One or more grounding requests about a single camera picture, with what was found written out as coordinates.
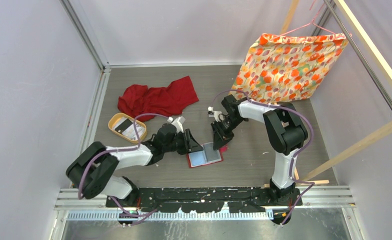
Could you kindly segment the red card holder wallet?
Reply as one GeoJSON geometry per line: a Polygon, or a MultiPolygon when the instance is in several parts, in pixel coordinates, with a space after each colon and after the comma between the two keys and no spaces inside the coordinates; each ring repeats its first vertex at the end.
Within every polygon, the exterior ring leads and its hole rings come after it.
{"type": "Polygon", "coordinates": [[[187,154],[189,168],[192,169],[222,162],[224,160],[223,153],[228,150],[227,145],[214,150],[213,142],[207,142],[202,147],[202,151],[187,154]]]}

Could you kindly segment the white VIP card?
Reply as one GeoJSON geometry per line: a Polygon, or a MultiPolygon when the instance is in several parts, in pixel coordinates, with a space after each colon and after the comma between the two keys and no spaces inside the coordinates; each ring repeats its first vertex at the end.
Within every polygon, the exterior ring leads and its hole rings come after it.
{"type": "Polygon", "coordinates": [[[140,124],[132,124],[132,126],[130,126],[126,131],[124,131],[122,133],[123,136],[125,136],[126,138],[130,139],[130,140],[137,140],[137,135],[139,135],[139,137],[141,137],[144,133],[146,132],[146,128],[140,124]]]}

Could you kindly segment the yellow oval tray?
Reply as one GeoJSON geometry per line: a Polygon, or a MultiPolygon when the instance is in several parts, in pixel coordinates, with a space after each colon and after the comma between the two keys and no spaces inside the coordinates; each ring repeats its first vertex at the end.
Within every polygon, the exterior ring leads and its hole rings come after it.
{"type": "Polygon", "coordinates": [[[134,119],[122,112],[116,113],[107,126],[115,135],[133,144],[138,143],[137,135],[140,140],[147,136],[147,127],[143,122],[137,120],[134,124],[134,119]]]}

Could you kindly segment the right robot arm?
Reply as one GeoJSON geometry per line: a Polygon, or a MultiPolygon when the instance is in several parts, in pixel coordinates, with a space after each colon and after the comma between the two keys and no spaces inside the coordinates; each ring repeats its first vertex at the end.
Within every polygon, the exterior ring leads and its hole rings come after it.
{"type": "Polygon", "coordinates": [[[274,172],[269,181],[267,196],[275,205],[283,205],[295,192],[296,181],[293,179],[298,152],[303,149],[309,134],[303,124],[303,116],[294,106],[274,105],[234,96],[226,96],[222,102],[226,114],[207,108],[208,116],[214,118],[213,149],[226,146],[234,137],[234,129],[248,120],[264,123],[269,144],[275,151],[274,172]]]}

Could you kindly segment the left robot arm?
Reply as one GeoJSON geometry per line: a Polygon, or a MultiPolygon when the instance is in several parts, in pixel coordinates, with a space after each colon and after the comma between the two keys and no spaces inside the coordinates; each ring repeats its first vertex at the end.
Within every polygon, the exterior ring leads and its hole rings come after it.
{"type": "Polygon", "coordinates": [[[189,129],[178,130],[165,123],[149,140],[133,147],[110,147],[93,142],[66,169],[66,176],[78,189],[79,199],[92,199],[100,194],[118,198],[125,207],[137,202],[135,184],[114,172],[134,166],[150,166],[165,153],[187,155],[203,151],[189,129]]]}

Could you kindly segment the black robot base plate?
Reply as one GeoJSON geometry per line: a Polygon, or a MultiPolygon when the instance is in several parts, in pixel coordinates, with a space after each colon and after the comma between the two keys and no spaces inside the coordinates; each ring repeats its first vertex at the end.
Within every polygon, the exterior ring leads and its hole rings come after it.
{"type": "Polygon", "coordinates": [[[294,189],[279,196],[269,188],[250,187],[141,187],[125,199],[106,199],[106,206],[161,213],[218,213],[227,207],[230,213],[260,213],[266,207],[289,209],[300,195],[294,189]]]}

